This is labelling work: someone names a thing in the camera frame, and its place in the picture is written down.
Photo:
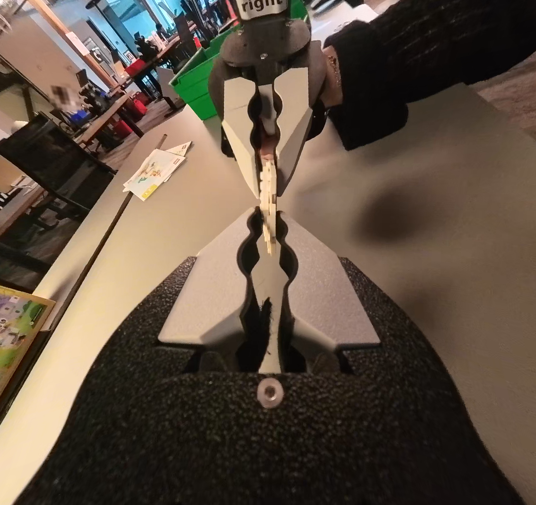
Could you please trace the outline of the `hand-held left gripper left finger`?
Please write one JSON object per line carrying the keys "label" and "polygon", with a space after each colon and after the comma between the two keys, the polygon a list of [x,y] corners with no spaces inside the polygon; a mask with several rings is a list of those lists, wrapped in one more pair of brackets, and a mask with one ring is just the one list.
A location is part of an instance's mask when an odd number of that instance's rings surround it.
{"label": "hand-held left gripper left finger", "polygon": [[260,209],[250,208],[195,257],[158,340],[217,352],[230,367],[260,367],[269,327],[251,273],[259,260]]}

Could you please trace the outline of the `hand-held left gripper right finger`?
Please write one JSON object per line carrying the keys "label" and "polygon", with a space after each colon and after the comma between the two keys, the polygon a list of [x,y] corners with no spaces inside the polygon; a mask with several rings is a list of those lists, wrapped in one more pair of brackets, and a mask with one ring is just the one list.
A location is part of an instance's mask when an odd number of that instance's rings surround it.
{"label": "hand-held left gripper right finger", "polygon": [[277,213],[281,269],[287,276],[279,347],[342,351],[380,343],[338,255],[284,212]]}

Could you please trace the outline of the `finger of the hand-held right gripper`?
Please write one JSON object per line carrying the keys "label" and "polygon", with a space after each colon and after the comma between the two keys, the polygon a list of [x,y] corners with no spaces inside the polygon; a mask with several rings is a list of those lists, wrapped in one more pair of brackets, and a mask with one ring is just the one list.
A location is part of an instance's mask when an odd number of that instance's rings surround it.
{"label": "finger of the hand-held right gripper", "polygon": [[309,70],[290,68],[273,83],[274,102],[280,103],[276,126],[277,196],[281,197],[291,180],[309,133],[312,108],[309,104]]}
{"label": "finger of the hand-held right gripper", "polygon": [[262,103],[258,86],[246,78],[224,82],[222,125],[242,176],[256,199],[260,197],[255,131]]}

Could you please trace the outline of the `green plastic bin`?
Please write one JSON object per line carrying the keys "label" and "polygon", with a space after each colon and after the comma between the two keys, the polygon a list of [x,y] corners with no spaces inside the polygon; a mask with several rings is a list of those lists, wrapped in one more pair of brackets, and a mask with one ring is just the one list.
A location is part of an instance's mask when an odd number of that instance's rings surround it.
{"label": "green plastic bin", "polygon": [[[291,15],[293,18],[301,18],[303,16],[292,13],[293,0],[291,0]],[[198,51],[187,65],[171,80],[170,84],[174,87],[178,95],[184,102],[191,107],[201,120],[208,119],[213,115],[217,115],[217,111],[213,105],[209,94],[209,76],[213,68],[215,60],[218,58],[220,48],[226,37],[239,27],[238,24],[233,28],[227,29],[223,34],[218,36],[209,45],[206,50]],[[270,115],[278,115],[280,111],[280,103],[274,102],[273,83],[272,88],[267,91],[263,87],[258,88],[260,101],[267,101],[271,107]]]}

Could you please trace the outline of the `white toy brick plate assembly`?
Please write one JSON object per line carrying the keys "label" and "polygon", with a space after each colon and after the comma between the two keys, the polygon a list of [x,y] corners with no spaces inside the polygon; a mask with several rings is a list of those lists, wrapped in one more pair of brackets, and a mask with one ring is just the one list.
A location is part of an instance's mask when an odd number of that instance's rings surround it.
{"label": "white toy brick plate assembly", "polygon": [[277,169],[274,160],[264,160],[259,182],[260,212],[263,219],[263,237],[267,253],[276,250]]}

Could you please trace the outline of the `person's right forearm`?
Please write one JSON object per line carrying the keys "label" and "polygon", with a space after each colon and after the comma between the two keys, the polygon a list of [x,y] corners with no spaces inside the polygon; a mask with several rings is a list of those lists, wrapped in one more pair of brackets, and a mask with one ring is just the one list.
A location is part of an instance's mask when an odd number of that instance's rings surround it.
{"label": "person's right forearm", "polygon": [[399,0],[327,46],[344,94],[327,115],[351,151],[402,129],[409,103],[488,80],[535,53],[535,0]]}

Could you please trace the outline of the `yellow toy set box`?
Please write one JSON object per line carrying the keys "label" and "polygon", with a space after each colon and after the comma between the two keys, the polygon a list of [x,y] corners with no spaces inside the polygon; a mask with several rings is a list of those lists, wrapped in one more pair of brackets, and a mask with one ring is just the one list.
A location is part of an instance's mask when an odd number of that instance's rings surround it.
{"label": "yellow toy set box", "polygon": [[53,300],[1,286],[1,393],[54,307]]}

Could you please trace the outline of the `person's right hand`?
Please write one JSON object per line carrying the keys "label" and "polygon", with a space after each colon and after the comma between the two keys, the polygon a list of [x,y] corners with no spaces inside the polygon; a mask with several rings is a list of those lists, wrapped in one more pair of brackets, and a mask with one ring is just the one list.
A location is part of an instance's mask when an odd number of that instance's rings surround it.
{"label": "person's right hand", "polygon": [[343,84],[340,71],[340,60],[333,46],[323,49],[326,60],[326,77],[320,96],[325,108],[330,109],[343,103]]}

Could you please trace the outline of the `white tilted board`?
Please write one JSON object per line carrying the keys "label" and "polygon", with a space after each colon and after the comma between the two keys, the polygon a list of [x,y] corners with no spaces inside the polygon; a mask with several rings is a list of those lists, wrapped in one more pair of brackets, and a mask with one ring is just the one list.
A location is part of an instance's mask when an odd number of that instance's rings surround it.
{"label": "white tilted board", "polygon": [[171,80],[174,79],[176,74],[171,69],[161,66],[156,67],[156,72],[163,97],[169,98],[172,101],[181,101],[180,96],[170,84]]}

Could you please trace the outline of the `large white instruction booklet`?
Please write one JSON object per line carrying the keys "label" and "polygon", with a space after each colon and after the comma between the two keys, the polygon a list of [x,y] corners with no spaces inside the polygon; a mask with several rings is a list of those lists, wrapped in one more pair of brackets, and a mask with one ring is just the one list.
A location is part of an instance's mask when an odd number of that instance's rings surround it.
{"label": "large white instruction booklet", "polygon": [[169,151],[154,149],[138,171],[123,185],[140,200],[147,200],[186,161],[186,157]]}

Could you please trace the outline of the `black rod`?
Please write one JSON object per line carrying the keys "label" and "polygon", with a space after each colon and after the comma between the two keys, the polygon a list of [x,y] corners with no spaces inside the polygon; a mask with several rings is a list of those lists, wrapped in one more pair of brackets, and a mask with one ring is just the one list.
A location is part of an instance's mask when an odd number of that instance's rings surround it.
{"label": "black rod", "polygon": [[169,144],[168,137],[168,133],[155,128],[137,142],[111,184],[63,251],[62,261],[57,260],[55,263],[55,266],[62,267],[58,287],[71,289],[88,267],[92,257],[97,256],[97,248],[103,242],[106,232],[110,231],[128,196],[124,191],[124,183],[131,179],[155,148],[164,149]]}

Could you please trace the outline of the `wooden table with black legs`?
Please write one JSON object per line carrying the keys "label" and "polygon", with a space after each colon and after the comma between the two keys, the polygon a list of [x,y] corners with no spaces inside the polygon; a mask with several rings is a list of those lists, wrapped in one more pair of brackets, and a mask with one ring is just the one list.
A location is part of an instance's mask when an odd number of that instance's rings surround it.
{"label": "wooden table with black legs", "polygon": [[134,134],[138,138],[144,135],[144,132],[137,126],[137,124],[131,119],[130,114],[126,111],[125,105],[131,101],[131,96],[128,93],[121,95],[101,116],[93,119],[90,125],[83,133],[79,133],[73,138],[74,142],[83,147],[88,148],[92,141],[96,138],[97,134],[109,124],[112,118],[117,115],[119,118],[127,124]]}

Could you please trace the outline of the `black floor lamp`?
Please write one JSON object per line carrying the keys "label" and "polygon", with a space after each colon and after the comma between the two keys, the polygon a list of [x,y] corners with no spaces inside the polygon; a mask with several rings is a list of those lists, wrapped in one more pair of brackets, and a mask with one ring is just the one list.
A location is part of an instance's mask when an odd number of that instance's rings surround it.
{"label": "black floor lamp", "polygon": [[95,31],[99,33],[99,37],[104,41],[105,46],[109,50],[111,67],[117,82],[120,83],[126,79],[122,51],[128,50],[128,47],[122,38],[117,23],[113,22],[113,19],[104,11],[104,6],[103,0],[89,0],[86,4],[86,9],[98,12],[102,18],[101,27],[98,28],[95,25]]}

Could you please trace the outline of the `black mesh office chair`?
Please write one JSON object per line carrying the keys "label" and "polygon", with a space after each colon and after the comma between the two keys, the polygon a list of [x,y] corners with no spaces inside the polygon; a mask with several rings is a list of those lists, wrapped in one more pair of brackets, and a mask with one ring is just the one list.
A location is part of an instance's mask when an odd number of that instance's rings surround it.
{"label": "black mesh office chair", "polygon": [[23,229],[38,226],[50,230],[40,218],[51,210],[60,219],[83,221],[110,185],[116,170],[79,146],[56,123],[40,113],[1,140],[1,157],[30,178],[37,197],[17,194],[7,211],[1,211],[1,259],[38,274],[46,274],[50,263],[37,259],[5,241],[17,220]]}

